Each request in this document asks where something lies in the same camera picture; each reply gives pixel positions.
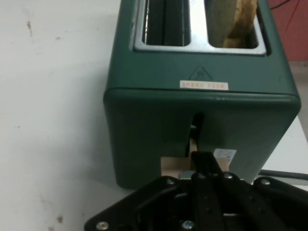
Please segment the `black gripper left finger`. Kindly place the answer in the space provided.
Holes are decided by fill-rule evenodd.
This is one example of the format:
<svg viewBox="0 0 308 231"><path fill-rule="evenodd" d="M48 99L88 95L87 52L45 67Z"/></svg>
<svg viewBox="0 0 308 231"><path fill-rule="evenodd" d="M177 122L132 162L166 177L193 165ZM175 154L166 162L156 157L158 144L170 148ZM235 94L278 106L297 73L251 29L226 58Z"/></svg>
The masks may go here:
<svg viewBox="0 0 308 231"><path fill-rule="evenodd" d="M159 177L90 218L86 231L222 231L213 180L222 171L211 152L193 152L187 180Z"/></svg>

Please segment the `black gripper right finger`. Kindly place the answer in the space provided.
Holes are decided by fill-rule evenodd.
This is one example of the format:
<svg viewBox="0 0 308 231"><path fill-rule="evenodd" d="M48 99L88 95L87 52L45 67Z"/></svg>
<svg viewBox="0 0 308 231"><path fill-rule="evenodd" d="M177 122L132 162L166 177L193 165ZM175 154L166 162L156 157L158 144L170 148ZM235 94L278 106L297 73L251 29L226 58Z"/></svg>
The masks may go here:
<svg viewBox="0 0 308 231"><path fill-rule="evenodd" d="M218 180L221 208L239 214L251 231L306 231L308 192L270 177L252 184L224 172Z"/></svg>

